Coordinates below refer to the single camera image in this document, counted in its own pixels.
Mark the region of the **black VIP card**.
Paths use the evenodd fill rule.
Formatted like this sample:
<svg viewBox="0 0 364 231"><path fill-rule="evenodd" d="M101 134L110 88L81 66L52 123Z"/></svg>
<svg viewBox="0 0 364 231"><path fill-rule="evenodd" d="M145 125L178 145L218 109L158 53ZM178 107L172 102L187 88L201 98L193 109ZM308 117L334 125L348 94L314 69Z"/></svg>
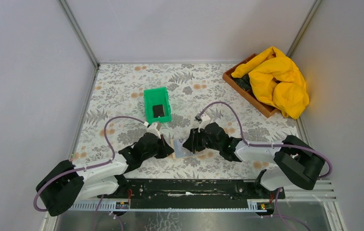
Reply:
<svg viewBox="0 0 364 231"><path fill-rule="evenodd" d="M152 107L153 118L160 118L165 116L165 109L163 104L154 105Z"/></svg>

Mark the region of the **green plastic bin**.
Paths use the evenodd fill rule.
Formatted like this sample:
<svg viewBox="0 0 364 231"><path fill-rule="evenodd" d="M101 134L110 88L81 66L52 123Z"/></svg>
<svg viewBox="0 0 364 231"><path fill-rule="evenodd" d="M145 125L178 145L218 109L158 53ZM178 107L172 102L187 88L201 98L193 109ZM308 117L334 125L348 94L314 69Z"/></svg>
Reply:
<svg viewBox="0 0 364 231"><path fill-rule="evenodd" d="M171 122L171 106L166 87L144 90L143 93L147 122L149 124Z"/></svg>

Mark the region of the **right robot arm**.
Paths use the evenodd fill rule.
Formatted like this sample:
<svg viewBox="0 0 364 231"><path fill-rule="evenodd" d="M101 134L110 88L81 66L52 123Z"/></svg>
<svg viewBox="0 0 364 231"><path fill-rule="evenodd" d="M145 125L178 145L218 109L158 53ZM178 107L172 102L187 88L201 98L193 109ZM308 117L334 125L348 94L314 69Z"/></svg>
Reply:
<svg viewBox="0 0 364 231"><path fill-rule="evenodd" d="M195 154L206 149L218 151L230 162L259 161L276 167L259 174L254 184L255 195L266 198L272 191L289 185L312 190L326 160L298 137L288 135L282 142L254 142L230 137L213 122L204 128L193 128L182 144L183 149Z"/></svg>

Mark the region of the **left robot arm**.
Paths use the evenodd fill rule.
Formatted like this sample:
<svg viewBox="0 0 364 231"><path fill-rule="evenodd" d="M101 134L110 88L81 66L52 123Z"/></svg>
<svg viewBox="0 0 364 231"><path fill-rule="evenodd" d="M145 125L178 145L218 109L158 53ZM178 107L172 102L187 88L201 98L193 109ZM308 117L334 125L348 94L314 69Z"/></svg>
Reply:
<svg viewBox="0 0 364 231"><path fill-rule="evenodd" d="M68 160L61 161L36 187L34 206L40 199L52 217L67 211L75 202L99 195L123 197L127 191L124 174L139 168L155 157L166 158L174 152L163 136L145 133L137 142L103 159L77 167Z"/></svg>

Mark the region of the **floral table mat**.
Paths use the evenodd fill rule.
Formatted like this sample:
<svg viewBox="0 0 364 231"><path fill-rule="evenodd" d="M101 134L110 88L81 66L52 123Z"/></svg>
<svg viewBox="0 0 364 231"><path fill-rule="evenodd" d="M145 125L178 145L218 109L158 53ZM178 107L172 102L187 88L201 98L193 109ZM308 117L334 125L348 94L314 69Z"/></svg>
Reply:
<svg viewBox="0 0 364 231"><path fill-rule="evenodd" d="M75 164L110 158L145 132L144 90L166 87L172 121L160 129L168 143L186 138L205 110L233 137L268 143L298 135L297 123L275 113L266 118L222 78L230 64L103 64L96 77Z"/></svg>

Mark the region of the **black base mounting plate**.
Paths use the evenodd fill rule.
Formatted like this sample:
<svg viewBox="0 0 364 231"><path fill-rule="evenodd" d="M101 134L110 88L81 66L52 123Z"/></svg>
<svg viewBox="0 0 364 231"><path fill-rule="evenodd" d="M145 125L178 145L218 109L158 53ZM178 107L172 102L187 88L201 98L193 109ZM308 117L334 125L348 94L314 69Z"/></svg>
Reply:
<svg viewBox="0 0 364 231"><path fill-rule="evenodd" d="M124 199L131 209L248 209L272 203L276 191L252 180L127 179L107 199Z"/></svg>

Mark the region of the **brown wooden tray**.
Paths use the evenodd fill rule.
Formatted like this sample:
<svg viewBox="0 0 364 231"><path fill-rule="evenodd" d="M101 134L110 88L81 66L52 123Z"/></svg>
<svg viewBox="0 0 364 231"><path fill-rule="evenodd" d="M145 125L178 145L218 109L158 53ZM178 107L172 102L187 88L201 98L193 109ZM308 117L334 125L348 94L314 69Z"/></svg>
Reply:
<svg viewBox="0 0 364 231"><path fill-rule="evenodd" d="M264 104L256 99L253 94L252 87L250 85L250 79L248 74L245 74L242 78L233 78L232 73L240 64L246 64L257 54L252 54L245 60L241 61L234 67L230 68L223 73L223 80L230 85L235 91L237 91L244 99L246 99L252 106L254 106L262 115L270 118L272 115L277 113L279 110L270 105Z"/></svg>

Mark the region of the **yellow cloth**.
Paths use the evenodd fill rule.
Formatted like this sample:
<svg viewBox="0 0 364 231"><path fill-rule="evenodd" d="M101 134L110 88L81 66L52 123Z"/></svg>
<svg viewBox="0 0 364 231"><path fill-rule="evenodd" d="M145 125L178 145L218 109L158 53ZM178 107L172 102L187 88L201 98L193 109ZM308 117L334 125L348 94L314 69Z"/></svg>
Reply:
<svg viewBox="0 0 364 231"><path fill-rule="evenodd" d="M306 80L292 59L271 46L231 73L234 79L249 76L255 98L277 108L284 117L298 119L310 98Z"/></svg>

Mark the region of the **aluminium frame rails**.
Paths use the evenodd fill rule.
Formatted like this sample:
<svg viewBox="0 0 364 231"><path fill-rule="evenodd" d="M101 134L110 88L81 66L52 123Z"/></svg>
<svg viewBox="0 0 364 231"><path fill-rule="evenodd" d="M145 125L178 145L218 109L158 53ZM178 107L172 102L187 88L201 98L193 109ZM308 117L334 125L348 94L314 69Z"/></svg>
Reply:
<svg viewBox="0 0 364 231"><path fill-rule="evenodd" d="M251 180L125 179L112 177L87 187L79 179L58 180L41 196L51 216L68 210L125 212L250 212L260 217L294 217L276 206L316 202L323 206L334 231L344 230L332 185L317 182L305 191L288 186L267 191Z"/></svg>

